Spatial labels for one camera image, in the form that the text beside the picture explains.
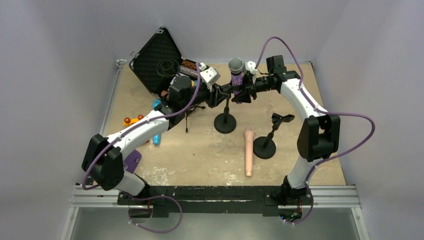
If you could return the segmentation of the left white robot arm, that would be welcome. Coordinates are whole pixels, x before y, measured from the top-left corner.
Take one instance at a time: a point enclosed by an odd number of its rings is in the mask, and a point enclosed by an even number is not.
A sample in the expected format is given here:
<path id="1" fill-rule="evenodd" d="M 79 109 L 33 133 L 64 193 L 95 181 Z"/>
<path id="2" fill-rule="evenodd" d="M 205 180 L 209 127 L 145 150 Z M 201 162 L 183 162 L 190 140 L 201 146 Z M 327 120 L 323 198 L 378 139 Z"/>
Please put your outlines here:
<path id="1" fill-rule="evenodd" d="M 81 165 L 85 172 L 83 189 L 90 190 L 87 180 L 92 178 L 105 191 L 116 189 L 133 196 L 143 192 L 147 182 L 124 167 L 125 159 L 153 136 L 178 125 L 188 109 L 202 103 L 214 108 L 230 98 L 234 88 L 231 83 L 210 85 L 201 78 L 195 86 L 192 83 L 188 76 L 175 77 L 161 102 L 144 118 L 108 136 L 94 135 Z"/>

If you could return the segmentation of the purple glitter microphone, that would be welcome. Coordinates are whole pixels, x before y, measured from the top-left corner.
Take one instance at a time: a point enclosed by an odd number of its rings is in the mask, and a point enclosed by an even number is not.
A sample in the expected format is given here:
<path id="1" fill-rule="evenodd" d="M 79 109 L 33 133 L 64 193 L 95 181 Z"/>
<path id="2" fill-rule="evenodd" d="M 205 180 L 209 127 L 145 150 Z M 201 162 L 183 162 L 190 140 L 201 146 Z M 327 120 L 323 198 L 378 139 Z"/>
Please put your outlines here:
<path id="1" fill-rule="evenodd" d="M 231 85 L 240 86 L 243 84 L 244 63 L 239 57 L 232 57 L 228 62 L 228 69 L 231 74 Z"/>

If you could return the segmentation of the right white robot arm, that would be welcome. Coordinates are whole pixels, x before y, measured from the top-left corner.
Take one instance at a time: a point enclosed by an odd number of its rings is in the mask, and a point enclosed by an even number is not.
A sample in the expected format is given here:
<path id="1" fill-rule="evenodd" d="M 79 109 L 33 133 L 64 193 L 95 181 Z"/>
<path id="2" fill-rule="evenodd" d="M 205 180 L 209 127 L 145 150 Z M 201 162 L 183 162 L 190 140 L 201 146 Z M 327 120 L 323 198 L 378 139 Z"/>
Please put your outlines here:
<path id="1" fill-rule="evenodd" d="M 302 120 L 297 138 L 297 159 L 291 172 L 285 176 L 279 193 L 273 199 L 281 205 L 307 195 L 310 177 L 322 160 L 338 151 L 340 117 L 319 110 L 318 102 L 300 82 L 301 76 L 294 70 L 288 71 L 282 55 L 266 59 L 267 75 L 257 76 L 257 65 L 253 61 L 242 61 L 233 57 L 228 62 L 232 74 L 242 74 L 242 81 L 235 86 L 233 102 L 251 103 L 258 93 L 278 91 L 292 105 Z"/>

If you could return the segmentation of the black round-base mic stand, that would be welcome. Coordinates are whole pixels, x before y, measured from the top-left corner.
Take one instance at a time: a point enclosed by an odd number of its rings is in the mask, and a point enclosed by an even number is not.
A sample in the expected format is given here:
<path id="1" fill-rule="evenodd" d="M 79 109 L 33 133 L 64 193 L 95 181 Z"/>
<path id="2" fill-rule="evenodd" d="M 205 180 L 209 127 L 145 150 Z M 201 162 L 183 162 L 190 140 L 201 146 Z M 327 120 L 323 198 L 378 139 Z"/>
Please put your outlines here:
<path id="1" fill-rule="evenodd" d="M 233 132 L 237 126 L 235 117 L 230 114 L 229 103 L 230 99 L 225 101 L 223 113 L 218 114 L 214 119 L 214 128 L 222 134 Z"/>

